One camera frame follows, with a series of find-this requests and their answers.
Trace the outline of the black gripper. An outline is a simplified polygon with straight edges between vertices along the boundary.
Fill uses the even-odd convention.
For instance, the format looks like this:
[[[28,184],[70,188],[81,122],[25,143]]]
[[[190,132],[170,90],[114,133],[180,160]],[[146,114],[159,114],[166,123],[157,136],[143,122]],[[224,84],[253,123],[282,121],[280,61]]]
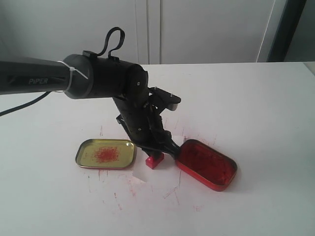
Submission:
[[[176,160],[180,146],[172,142],[170,131],[163,128],[162,117],[149,103],[151,95],[148,86],[129,87],[113,97],[120,115],[117,122],[129,138],[148,156],[160,156],[160,151]]]

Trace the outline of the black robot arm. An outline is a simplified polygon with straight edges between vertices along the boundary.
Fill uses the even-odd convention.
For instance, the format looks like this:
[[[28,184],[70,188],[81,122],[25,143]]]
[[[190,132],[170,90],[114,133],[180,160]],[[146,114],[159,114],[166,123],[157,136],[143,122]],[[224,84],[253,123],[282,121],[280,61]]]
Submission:
[[[73,54],[62,61],[1,58],[1,94],[62,91],[71,99],[112,98],[119,110],[117,122],[148,155],[170,154],[180,148],[163,128],[163,110],[175,110],[181,99],[148,86],[142,66],[115,57],[89,58]]]

